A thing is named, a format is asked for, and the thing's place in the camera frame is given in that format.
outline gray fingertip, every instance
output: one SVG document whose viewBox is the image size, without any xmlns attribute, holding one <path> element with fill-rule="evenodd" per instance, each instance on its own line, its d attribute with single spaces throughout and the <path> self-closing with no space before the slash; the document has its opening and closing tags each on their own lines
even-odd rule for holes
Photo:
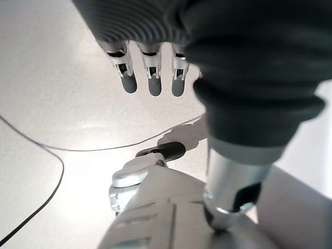
<svg viewBox="0 0 332 249">
<path fill-rule="evenodd" d="M 151 78 L 148 79 L 149 82 L 149 92 L 152 96 L 158 96 L 161 93 L 161 79 Z"/>
<path fill-rule="evenodd" d="M 180 97 L 185 90 L 185 81 L 181 77 L 173 79 L 172 82 L 172 93 L 176 97 Z"/>
<path fill-rule="evenodd" d="M 122 85 L 127 93 L 134 93 L 137 90 L 135 75 L 121 77 Z"/>
</svg>

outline wire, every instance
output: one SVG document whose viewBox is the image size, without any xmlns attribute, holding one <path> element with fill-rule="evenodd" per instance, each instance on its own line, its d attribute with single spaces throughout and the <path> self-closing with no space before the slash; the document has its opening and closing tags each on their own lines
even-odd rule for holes
<svg viewBox="0 0 332 249">
<path fill-rule="evenodd" d="M 2 115 L 0 115 L 0 119 L 2 120 L 2 122 L 4 122 L 7 126 L 9 126 L 12 130 L 14 130 L 17 134 L 19 134 L 20 136 L 22 136 L 23 138 L 25 138 L 26 140 L 30 141 L 31 143 L 37 145 L 39 148 L 43 149 L 44 151 L 46 151 L 47 153 L 49 153 L 50 155 L 54 156 L 55 158 L 57 158 L 61 164 L 62 164 L 62 172 L 60 175 L 60 179 L 58 181 L 58 184 L 56 185 L 55 189 L 53 190 L 53 192 L 51 193 L 51 195 L 47 198 L 47 200 L 40 206 L 38 207 L 32 214 L 30 214 L 24 221 L 22 221 L 14 230 L 12 230 L 8 235 L 6 235 L 3 239 L 1 239 L 0 241 L 0 247 L 2 247 L 8 240 L 10 240 L 18 231 L 20 231 L 34 216 L 36 216 L 44 207 L 46 207 L 46 205 L 52 200 L 52 198 L 54 197 L 54 195 L 56 194 L 56 192 L 58 191 L 58 188 L 61 185 L 62 182 L 62 178 L 63 178 L 63 174 L 64 174 L 64 162 L 63 160 L 55 153 L 53 153 L 52 151 L 50 151 L 47 148 L 50 149 L 56 149 L 56 150 L 63 150 L 63 151 L 75 151 L 75 152 L 88 152 L 88 151 L 100 151 L 100 150 L 111 150 L 111 149 L 120 149 L 120 148 L 126 148 L 126 147 L 130 147 L 130 146 L 134 146 L 134 145 L 138 145 L 141 143 L 144 143 L 148 140 L 154 139 L 155 137 L 158 137 L 160 135 L 162 135 L 165 132 L 168 132 L 170 130 L 172 130 L 175 127 L 184 125 L 186 123 L 192 122 L 200 117 L 202 117 L 202 115 L 199 115 L 195 118 L 189 119 L 185 122 L 182 122 L 176 126 L 170 127 L 167 130 L 164 130 L 154 136 L 151 136 L 147 139 L 144 139 L 140 142 L 137 143 L 133 143 L 133 144 L 129 144 L 129 145 L 124 145 L 124 146 L 117 146 L 117 147 L 111 147 L 111 148 L 103 148 L 103 149 L 90 149 L 90 150 L 80 150 L 80 149 L 67 149 L 67 148 L 60 148 L 60 147 L 55 147 L 55 146 L 51 146 L 51 145 L 47 145 L 47 144 L 43 144 L 40 143 L 32 138 L 30 138 L 28 135 L 26 135 L 25 133 L 19 131 L 15 126 L 13 126 L 9 121 L 7 121 Z"/>
<path fill-rule="evenodd" d="M 44 151 L 46 151 L 48 154 L 54 156 L 55 158 L 57 158 L 61 164 L 62 164 L 62 172 L 58 181 L 58 184 L 56 185 L 55 189 L 53 190 L 53 192 L 51 193 L 51 195 L 47 198 L 47 200 L 39 207 L 37 208 L 32 214 L 30 214 L 24 221 L 22 221 L 14 230 L 12 230 L 8 235 L 6 235 L 3 239 L 1 239 L 0 241 L 0 247 L 2 247 L 8 240 L 10 240 L 19 230 L 21 230 L 33 217 L 36 216 L 36 214 L 38 214 L 44 207 L 46 207 L 46 205 L 52 200 L 52 198 L 54 197 L 54 195 L 56 194 L 56 192 L 58 191 L 58 188 L 60 187 L 60 184 L 62 182 L 62 178 L 63 178 L 63 174 L 64 174 L 64 163 L 63 160 L 55 153 L 51 152 L 50 150 L 48 150 L 47 148 L 45 148 L 43 145 L 41 145 L 40 143 L 38 143 L 37 141 L 31 139 L 30 137 L 26 136 L 24 133 L 22 133 L 21 131 L 19 131 L 18 129 L 16 129 L 11 123 L 9 123 L 5 118 L 3 118 L 0 115 L 0 119 L 7 125 L 9 126 L 12 130 L 14 130 L 17 134 L 19 134 L 20 136 L 22 136 L 23 138 L 27 139 L 28 141 L 30 141 L 31 143 L 37 145 L 39 148 L 43 149 Z"/>
<path fill-rule="evenodd" d="M 102 149 L 67 149 L 67 148 L 61 148 L 61 147 L 56 147 L 56 146 L 52 146 L 52 145 L 43 144 L 43 143 L 41 143 L 41 142 L 37 142 L 37 141 L 35 141 L 35 140 L 33 140 L 33 139 L 30 139 L 30 141 L 31 141 L 31 142 L 33 141 L 34 143 L 38 143 L 39 145 L 41 145 L 41 146 L 43 146 L 43 147 L 46 147 L 46 148 L 56 149 L 56 150 L 62 150 L 62 151 L 92 152 L 92 151 L 101 151 L 101 150 L 121 149 L 121 148 L 127 148 L 127 147 L 131 147 L 131 146 L 135 146 L 135 145 L 138 145 L 138 144 L 143 144 L 143 143 L 145 143 L 145 142 L 147 142 L 147 141 L 149 141 L 149 140 L 151 140 L 151 139 L 154 139 L 154 138 L 156 138 L 156 137 L 158 137 L 158 136 L 164 134 L 165 132 L 168 132 L 168 131 L 172 130 L 172 129 L 175 128 L 175 127 L 182 126 L 182 125 L 184 125 L 184 124 L 186 124 L 186 123 L 189 123 L 189 122 L 192 122 L 192 121 L 194 121 L 194 120 L 196 120 L 196 119 L 199 119 L 199 118 L 202 117 L 203 115 L 204 115 L 204 114 L 201 114 L 201 115 L 199 115 L 199 116 L 197 116 L 197 117 L 195 117 L 195 118 L 189 119 L 189 120 L 184 121 L 184 122 L 182 122 L 182 123 L 180 123 L 180 124 L 177 124 L 177 125 L 175 125 L 175 126 L 172 126 L 172 127 L 168 128 L 167 130 L 164 130 L 164 131 L 162 131 L 162 132 L 160 132 L 160 133 L 158 133 L 158 134 L 156 134 L 156 135 L 153 135 L 153 136 L 151 136 L 151 137 L 149 137 L 149 138 L 147 138 L 147 139 L 144 139 L 144 140 L 142 140 L 142 141 L 139 141 L 139 142 L 137 142 L 137 143 L 128 144 L 128 145 L 122 145 L 122 146 L 117 146 L 117 147 L 102 148 Z"/>
</svg>

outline robotic hand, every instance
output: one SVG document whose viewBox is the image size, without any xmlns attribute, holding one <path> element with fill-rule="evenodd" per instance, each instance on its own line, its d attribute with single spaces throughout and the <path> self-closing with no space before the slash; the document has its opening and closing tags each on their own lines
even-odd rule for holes
<svg viewBox="0 0 332 249">
<path fill-rule="evenodd" d="M 203 78 L 194 90 L 206 107 L 209 159 L 206 220 L 228 229 L 257 201 L 261 182 L 298 126 L 324 102 L 332 78 L 332 5 L 321 0 L 74 0 L 110 56 L 124 89 L 136 81 L 127 47 L 137 42 L 149 90 L 161 91 L 160 44 L 173 44 L 175 96 L 188 63 Z"/>
</svg>

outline black plastic part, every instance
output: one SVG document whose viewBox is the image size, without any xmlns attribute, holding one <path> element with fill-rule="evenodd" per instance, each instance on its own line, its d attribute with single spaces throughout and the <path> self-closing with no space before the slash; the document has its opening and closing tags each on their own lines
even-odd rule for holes
<svg viewBox="0 0 332 249">
<path fill-rule="evenodd" d="M 149 92 L 152 96 L 158 96 L 161 93 L 161 79 L 152 76 L 151 79 L 148 79 L 149 83 Z"/>
<path fill-rule="evenodd" d="M 238 212 L 240 207 L 246 203 L 252 202 L 256 204 L 261 190 L 261 183 L 245 187 L 237 192 L 235 195 L 232 212 Z"/>
<path fill-rule="evenodd" d="M 110 57 L 116 57 L 116 58 L 121 58 L 123 57 L 125 54 L 122 53 L 121 51 L 115 52 L 115 53 L 107 53 Z"/>
<path fill-rule="evenodd" d="M 316 96 L 294 100 L 239 98 L 211 87 L 205 79 L 194 83 L 206 107 L 210 135 L 246 146 L 284 146 L 302 121 L 316 117 L 324 102 Z"/>
<path fill-rule="evenodd" d="M 172 93 L 176 97 L 180 97 L 185 90 L 185 81 L 182 80 L 182 76 L 178 76 L 172 81 Z"/>
<path fill-rule="evenodd" d="M 181 23 L 194 42 L 186 60 L 210 135 L 246 146 L 286 146 L 324 102 L 332 78 L 332 5 L 315 0 L 192 1 Z"/>
<path fill-rule="evenodd" d="M 125 75 L 124 77 L 121 77 L 121 81 L 123 88 L 127 93 L 134 93 L 137 90 L 135 74 L 132 74 L 131 76 Z"/>
<path fill-rule="evenodd" d="M 136 154 L 136 157 L 144 156 L 149 153 L 162 153 L 166 161 L 173 161 L 182 157 L 186 153 L 186 147 L 180 142 L 170 142 L 141 150 Z"/>
</svg>

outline robot finger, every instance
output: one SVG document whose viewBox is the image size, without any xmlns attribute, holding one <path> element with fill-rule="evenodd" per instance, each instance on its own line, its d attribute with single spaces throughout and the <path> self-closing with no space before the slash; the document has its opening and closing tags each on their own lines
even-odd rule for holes
<svg viewBox="0 0 332 249">
<path fill-rule="evenodd" d="M 142 54 L 149 92 L 153 96 L 158 96 L 161 93 L 161 43 L 143 44 L 137 42 L 137 46 Z"/>
<path fill-rule="evenodd" d="M 184 55 L 184 46 L 172 44 L 173 59 L 172 59 L 172 93 L 179 97 L 183 94 L 185 89 L 185 79 L 189 69 L 189 63 L 186 61 Z"/>
<path fill-rule="evenodd" d="M 128 93 L 134 93 L 137 89 L 137 83 L 128 49 L 129 42 L 118 41 L 116 43 L 107 43 L 98 40 L 97 42 L 108 54 L 114 68 L 121 78 L 124 90 Z"/>
</svg>

